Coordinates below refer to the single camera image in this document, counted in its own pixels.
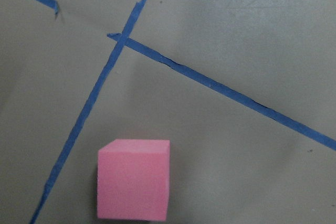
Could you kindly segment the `pink foam block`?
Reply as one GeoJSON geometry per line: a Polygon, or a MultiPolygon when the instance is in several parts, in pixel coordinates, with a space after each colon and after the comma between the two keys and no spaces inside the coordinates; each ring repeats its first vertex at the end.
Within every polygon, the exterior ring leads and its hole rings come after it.
{"type": "Polygon", "coordinates": [[[170,141],[116,139],[98,151],[97,216],[165,221],[170,141]]]}

